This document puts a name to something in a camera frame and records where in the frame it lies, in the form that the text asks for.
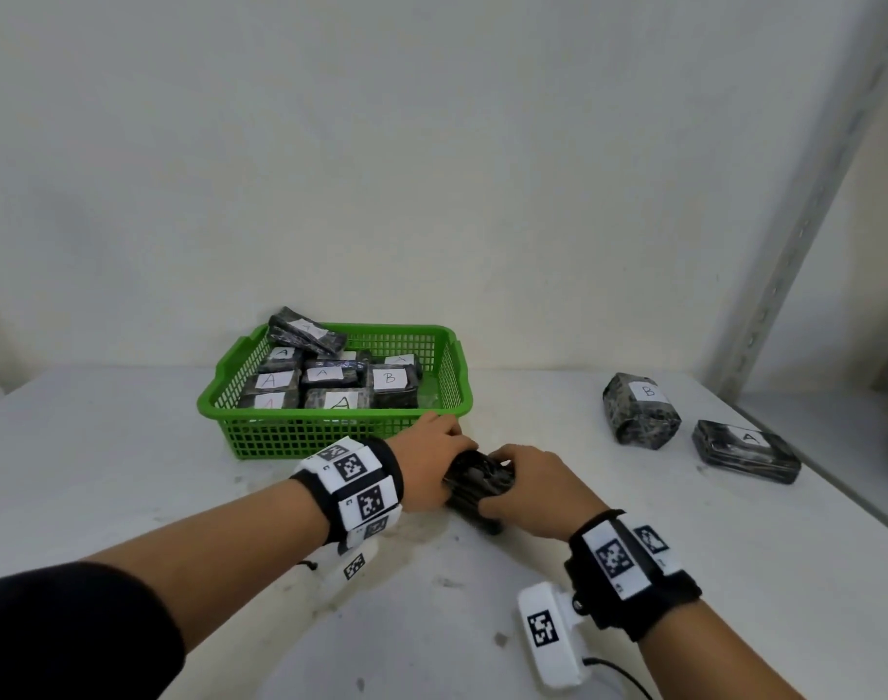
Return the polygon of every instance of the white wall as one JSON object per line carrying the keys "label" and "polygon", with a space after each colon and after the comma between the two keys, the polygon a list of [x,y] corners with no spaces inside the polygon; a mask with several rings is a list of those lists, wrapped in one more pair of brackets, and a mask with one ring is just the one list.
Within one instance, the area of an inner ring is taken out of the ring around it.
{"label": "white wall", "polygon": [[888,360],[888,95],[746,389],[867,387]]}
{"label": "white wall", "polygon": [[708,363],[869,0],[0,0],[0,378],[281,303]]}

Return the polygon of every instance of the forearm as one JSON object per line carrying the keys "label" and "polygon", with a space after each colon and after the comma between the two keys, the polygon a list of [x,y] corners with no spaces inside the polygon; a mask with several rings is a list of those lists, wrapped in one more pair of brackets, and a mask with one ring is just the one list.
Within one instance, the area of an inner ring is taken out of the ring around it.
{"label": "forearm", "polygon": [[289,568],[319,548],[328,522],[295,481],[91,555],[141,579],[162,599],[192,650]]}
{"label": "forearm", "polygon": [[802,700],[703,601],[671,610],[638,646],[665,700]]}

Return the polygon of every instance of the left hand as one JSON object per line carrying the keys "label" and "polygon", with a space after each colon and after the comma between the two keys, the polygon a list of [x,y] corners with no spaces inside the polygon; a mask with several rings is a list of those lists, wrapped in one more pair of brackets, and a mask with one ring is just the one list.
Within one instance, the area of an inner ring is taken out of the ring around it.
{"label": "left hand", "polygon": [[426,412],[408,429],[386,440],[402,469],[402,507],[434,510],[450,498],[444,475],[461,452],[480,446],[461,432],[453,415]]}

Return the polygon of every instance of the black sleeve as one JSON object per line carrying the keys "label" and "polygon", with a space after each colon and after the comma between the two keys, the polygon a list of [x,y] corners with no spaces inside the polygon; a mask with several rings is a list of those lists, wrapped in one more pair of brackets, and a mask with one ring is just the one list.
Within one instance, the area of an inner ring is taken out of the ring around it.
{"label": "black sleeve", "polygon": [[0,578],[0,697],[158,698],[184,643],[149,587],[69,563]]}

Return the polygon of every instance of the wrist band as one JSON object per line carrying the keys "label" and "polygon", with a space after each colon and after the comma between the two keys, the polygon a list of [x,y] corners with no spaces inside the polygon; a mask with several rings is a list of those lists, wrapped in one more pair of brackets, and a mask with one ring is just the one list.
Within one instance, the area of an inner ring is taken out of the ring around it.
{"label": "wrist band", "polygon": [[330,523],[325,543],[339,543],[341,552],[394,525],[402,511],[402,471],[381,439],[344,437],[302,460],[292,478]]}
{"label": "wrist band", "polygon": [[570,539],[565,563],[575,606],[601,629],[621,628],[641,640],[674,607],[700,598],[697,583],[650,525],[608,510]]}

